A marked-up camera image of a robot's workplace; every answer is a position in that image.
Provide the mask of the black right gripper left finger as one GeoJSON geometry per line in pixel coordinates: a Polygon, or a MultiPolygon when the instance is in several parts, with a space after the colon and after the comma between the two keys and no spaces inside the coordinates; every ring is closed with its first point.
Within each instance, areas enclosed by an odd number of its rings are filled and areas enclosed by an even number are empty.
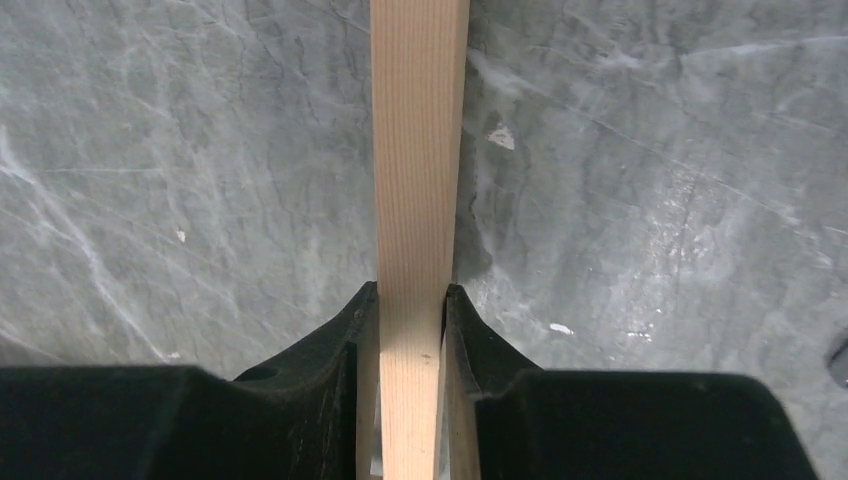
{"type": "Polygon", "coordinates": [[[232,380],[193,365],[5,367],[5,479],[367,479],[377,289],[232,380]]]}

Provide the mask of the wooden picture frame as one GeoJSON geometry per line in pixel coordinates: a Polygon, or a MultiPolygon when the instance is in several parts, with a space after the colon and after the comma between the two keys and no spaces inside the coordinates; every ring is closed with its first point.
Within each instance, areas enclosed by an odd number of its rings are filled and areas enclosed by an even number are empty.
{"type": "Polygon", "coordinates": [[[383,475],[435,479],[469,5],[370,5],[383,475]]]}

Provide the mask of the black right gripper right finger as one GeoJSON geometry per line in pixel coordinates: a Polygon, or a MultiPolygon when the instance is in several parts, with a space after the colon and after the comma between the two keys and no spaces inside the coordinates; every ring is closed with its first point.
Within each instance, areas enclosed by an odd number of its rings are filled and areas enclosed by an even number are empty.
{"type": "Polygon", "coordinates": [[[454,479],[812,479],[776,397],[722,373],[545,370],[444,304],[454,479]]]}

